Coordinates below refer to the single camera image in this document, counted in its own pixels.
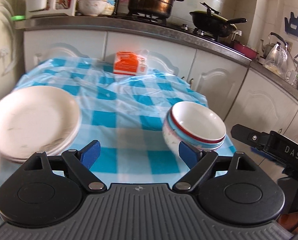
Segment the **person's hand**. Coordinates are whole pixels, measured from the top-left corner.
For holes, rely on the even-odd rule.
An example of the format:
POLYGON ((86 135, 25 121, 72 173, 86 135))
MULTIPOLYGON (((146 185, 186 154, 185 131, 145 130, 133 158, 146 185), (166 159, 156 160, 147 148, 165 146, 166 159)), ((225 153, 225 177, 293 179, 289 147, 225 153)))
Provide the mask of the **person's hand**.
POLYGON ((293 235, 298 234, 298 212, 282 214, 277 222, 293 235))

